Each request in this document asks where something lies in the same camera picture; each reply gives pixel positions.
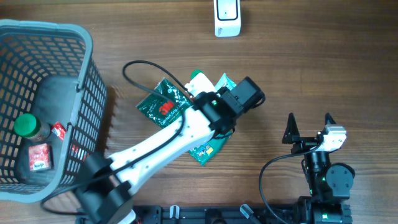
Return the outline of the green 3M gloves packet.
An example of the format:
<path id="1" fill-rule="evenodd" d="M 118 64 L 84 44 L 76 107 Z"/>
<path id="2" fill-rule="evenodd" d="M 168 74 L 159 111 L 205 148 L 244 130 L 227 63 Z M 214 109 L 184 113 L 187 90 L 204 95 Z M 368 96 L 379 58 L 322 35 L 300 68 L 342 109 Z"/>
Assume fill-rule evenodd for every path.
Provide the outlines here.
<path id="1" fill-rule="evenodd" d="M 151 93 L 138 103 L 136 108 L 161 128 L 165 128 L 181 116 L 181 112 L 174 106 L 169 98 L 174 100 L 183 110 L 192 105 L 192 102 L 166 78 L 163 78 L 157 84 L 154 91 L 166 96 L 168 100 Z M 220 134 L 220 139 L 212 139 L 201 146 L 194 147 L 189 150 L 189 154 L 196 159 L 201 166 L 204 166 L 213 156 L 221 151 L 231 136 L 232 131 L 228 132 L 226 137 Z"/>

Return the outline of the green lid glass jar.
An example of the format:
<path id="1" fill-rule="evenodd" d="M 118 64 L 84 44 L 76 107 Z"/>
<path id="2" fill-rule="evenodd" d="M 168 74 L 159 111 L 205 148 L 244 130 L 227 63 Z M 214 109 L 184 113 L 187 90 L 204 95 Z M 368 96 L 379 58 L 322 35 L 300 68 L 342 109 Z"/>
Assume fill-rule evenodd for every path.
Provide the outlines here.
<path id="1" fill-rule="evenodd" d="M 17 135 L 35 142 L 44 141 L 50 136 L 50 125 L 30 113 L 18 116 L 13 130 Z"/>

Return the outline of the red stick sachet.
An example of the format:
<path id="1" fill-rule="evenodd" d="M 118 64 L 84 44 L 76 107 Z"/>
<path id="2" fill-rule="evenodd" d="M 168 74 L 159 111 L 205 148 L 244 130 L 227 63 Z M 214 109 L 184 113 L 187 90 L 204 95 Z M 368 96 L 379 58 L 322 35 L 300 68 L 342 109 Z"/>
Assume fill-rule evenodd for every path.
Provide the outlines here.
<path id="1" fill-rule="evenodd" d="M 64 140 L 67 130 L 63 127 L 60 122 L 56 122 L 53 126 L 51 131 L 60 139 Z"/>

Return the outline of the white teal tissue packet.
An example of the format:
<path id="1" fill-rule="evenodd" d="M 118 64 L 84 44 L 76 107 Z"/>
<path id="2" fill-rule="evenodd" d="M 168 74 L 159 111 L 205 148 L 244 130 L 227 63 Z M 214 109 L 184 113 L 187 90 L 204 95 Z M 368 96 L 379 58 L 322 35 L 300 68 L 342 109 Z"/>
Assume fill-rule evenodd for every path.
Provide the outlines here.
<path id="1" fill-rule="evenodd" d="M 232 90 L 236 86 L 235 82 L 232 81 L 225 73 L 221 76 L 217 84 L 215 85 L 215 89 L 219 90 L 220 88 L 226 87 L 229 90 Z"/>

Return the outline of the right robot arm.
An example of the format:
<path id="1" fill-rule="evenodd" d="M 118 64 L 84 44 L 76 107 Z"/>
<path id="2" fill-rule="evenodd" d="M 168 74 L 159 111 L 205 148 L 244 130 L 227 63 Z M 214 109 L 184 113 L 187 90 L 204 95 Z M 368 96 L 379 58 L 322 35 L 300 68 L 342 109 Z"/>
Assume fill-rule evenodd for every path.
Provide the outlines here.
<path id="1" fill-rule="evenodd" d="M 291 155 L 303 154 L 301 166 L 310 196 L 299 197 L 293 206 L 294 223 L 352 223 L 350 198 L 355 171 L 344 163 L 331 163 L 330 154 L 339 150 L 346 140 L 346 130 L 336 124 L 330 113 L 325 127 L 315 137 L 301 137 L 295 116 L 289 114 L 282 143 L 292 144 Z"/>

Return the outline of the red square snack packet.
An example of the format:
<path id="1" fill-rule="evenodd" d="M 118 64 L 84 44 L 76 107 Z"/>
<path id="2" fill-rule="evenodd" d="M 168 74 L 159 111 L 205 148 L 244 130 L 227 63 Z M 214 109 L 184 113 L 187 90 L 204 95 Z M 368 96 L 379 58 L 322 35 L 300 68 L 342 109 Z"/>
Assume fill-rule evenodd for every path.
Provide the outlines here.
<path id="1" fill-rule="evenodd" d="M 37 172 L 51 168 L 52 162 L 50 160 L 50 150 L 51 147 L 47 143 L 29 147 L 30 171 Z"/>

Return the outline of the sriracha chilli sauce bottle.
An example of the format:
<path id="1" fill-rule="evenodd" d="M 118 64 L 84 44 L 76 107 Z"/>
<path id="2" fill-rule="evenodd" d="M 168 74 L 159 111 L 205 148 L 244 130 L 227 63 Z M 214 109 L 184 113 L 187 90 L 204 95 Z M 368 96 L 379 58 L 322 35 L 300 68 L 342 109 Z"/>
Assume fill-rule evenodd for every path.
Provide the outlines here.
<path id="1" fill-rule="evenodd" d="M 193 80 L 198 74 L 203 73 L 202 70 L 196 69 L 194 70 L 191 75 L 190 75 L 190 79 Z"/>

